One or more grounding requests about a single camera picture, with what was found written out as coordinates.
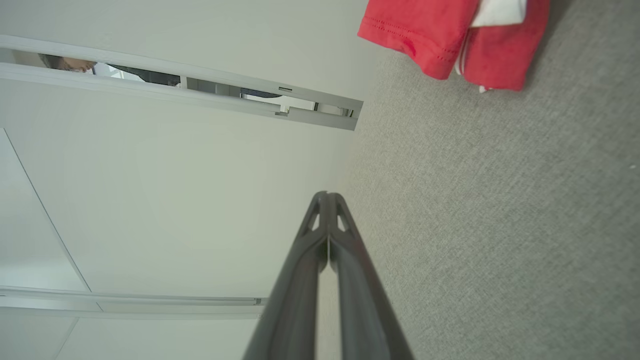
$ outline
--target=red clothing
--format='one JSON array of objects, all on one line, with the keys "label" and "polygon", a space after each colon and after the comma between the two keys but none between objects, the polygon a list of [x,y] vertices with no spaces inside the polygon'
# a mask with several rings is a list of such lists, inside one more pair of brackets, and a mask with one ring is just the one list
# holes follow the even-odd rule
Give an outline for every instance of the red clothing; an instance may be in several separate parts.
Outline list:
[{"label": "red clothing", "polygon": [[528,0],[522,24],[469,29],[477,0],[369,0],[358,36],[401,51],[423,73],[447,79],[465,42],[464,77],[521,90],[547,25],[549,0]]}]

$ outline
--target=gray carpet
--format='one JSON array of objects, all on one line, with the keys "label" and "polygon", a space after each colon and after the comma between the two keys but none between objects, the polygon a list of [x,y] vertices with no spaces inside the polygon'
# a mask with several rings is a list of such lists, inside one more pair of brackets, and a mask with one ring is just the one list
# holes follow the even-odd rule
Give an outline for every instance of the gray carpet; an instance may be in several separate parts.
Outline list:
[{"label": "gray carpet", "polygon": [[417,359],[638,358],[639,19],[552,1],[521,93],[380,63],[341,190]]}]

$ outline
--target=hair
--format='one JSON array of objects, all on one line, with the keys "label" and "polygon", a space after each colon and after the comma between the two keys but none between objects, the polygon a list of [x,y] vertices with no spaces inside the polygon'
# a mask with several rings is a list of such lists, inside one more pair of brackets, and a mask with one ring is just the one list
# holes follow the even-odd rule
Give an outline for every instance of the hair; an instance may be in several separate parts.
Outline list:
[{"label": "hair", "polygon": [[62,56],[38,54],[44,65],[50,69],[60,69]]}]

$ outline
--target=white wall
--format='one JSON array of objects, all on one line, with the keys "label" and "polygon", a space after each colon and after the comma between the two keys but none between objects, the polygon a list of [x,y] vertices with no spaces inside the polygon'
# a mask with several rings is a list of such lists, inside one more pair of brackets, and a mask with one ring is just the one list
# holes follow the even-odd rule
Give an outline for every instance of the white wall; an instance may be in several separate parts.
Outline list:
[{"label": "white wall", "polygon": [[240,360],[256,323],[82,318],[58,360]]},{"label": "white wall", "polygon": [[269,295],[353,134],[10,80],[0,127],[93,291],[231,297]]},{"label": "white wall", "polygon": [[0,359],[54,359],[73,323],[73,318],[0,314]]},{"label": "white wall", "polygon": [[86,290],[1,128],[0,286]]},{"label": "white wall", "polygon": [[4,0],[0,34],[176,61],[364,100],[367,0]]},{"label": "white wall", "polygon": [[15,63],[11,49],[0,48],[0,63]]},{"label": "white wall", "polygon": [[240,360],[256,324],[0,314],[0,359]]}]

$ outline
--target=white fabric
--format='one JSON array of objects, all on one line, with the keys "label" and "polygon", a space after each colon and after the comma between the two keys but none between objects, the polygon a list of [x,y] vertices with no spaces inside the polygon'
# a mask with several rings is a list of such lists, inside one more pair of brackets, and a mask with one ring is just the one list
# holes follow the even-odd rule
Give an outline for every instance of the white fabric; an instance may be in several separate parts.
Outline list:
[{"label": "white fabric", "polygon": [[521,24],[527,13],[527,0],[480,0],[472,28]]}]

